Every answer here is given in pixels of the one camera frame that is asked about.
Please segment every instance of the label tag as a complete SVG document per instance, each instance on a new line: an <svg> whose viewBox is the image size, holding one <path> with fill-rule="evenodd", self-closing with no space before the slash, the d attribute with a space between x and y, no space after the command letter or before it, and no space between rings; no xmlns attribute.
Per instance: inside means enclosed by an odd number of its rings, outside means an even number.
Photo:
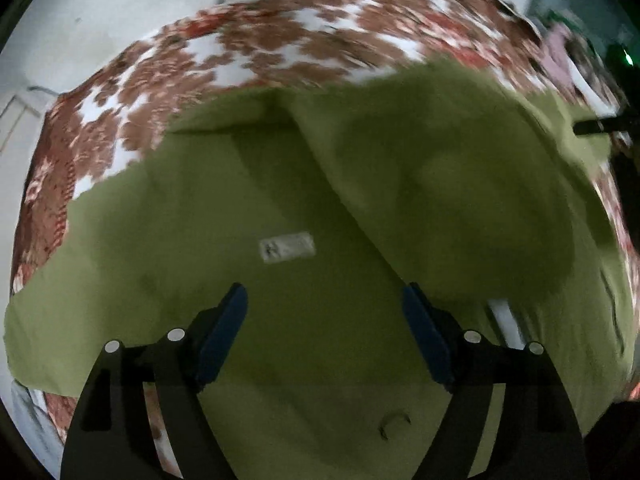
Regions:
<svg viewBox="0 0 640 480"><path fill-rule="evenodd" d="M314 238L307 232L260 240L260 256L266 264L277 264L316 255Z"/></svg>

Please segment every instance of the brown flower pattern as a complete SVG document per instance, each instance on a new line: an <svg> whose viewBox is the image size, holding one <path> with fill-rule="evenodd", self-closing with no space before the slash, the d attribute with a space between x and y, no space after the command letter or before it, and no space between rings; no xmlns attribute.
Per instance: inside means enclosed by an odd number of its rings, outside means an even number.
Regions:
<svg viewBox="0 0 640 480"><path fill-rule="evenodd" d="M165 25L47 113L15 235L14 292L62 243L76 184L149 153L184 107L229 88L321 85L443 54L517 92L552 88L537 72L537 31L499 0L257 0ZM114 168L119 150L135 156ZM615 183L604 174L594 184L616 227L638 312L640 261ZM47 394L46 401L64 440L75 400Z"/></svg>

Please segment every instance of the floral bedsheet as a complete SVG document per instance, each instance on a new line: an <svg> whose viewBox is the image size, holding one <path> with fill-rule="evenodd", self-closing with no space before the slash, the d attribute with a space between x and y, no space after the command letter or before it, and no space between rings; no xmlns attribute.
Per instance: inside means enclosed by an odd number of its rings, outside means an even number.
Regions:
<svg viewBox="0 0 640 480"><path fill-rule="evenodd" d="M12 292L63 242L66 206L162 140L171 116L231 88L361 81L448 55L517 92L553 88L542 41L500 0L257 0L201 10L136 41L48 112L20 212ZM626 257L640 261L608 170L594 182ZM62 440L75 399L46 394Z"/></svg>

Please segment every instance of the folded cloth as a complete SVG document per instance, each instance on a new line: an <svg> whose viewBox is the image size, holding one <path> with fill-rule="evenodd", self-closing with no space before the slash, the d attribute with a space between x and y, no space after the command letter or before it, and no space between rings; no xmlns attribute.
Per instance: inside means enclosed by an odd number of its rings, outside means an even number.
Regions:
<svg viewBox="0 0 640 480"><path fill-rule="evenodd" d="M66 241L6 311L11 371L77 396L105 341L151 343L241 282L248 317L200 395L239 478L410 478L449 400L402 317L415 281L493 341L482 306L507 299L587 431L622 388L634 327L586 175L606 149L570 140L573 113L446 60L187 110L71 204ZM306 257L274 263L277 240ZM390 413L412 424L384 441Z"/></svg>

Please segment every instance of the green cloth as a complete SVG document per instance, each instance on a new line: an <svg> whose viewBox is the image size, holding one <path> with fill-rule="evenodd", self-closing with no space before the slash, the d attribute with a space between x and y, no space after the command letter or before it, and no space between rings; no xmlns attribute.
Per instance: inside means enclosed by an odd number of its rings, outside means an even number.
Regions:
<svg viewBox="0 0 640 480"><path fill-rule="evenodd" d="M401 313L416 281L493 341L483 306L507 298L587 431L622 389L635 331L587 176L607 145L573 139L573 113L444 60L220 95L70 205L65 243L7 309L11 371L77 396L106 341L154 342L241 282L248 317L200 396L239 478L410 478L449 400ZM263 262L260 240L299 232L315 257ZM412 424L384 442L397 410Z"/></svg>

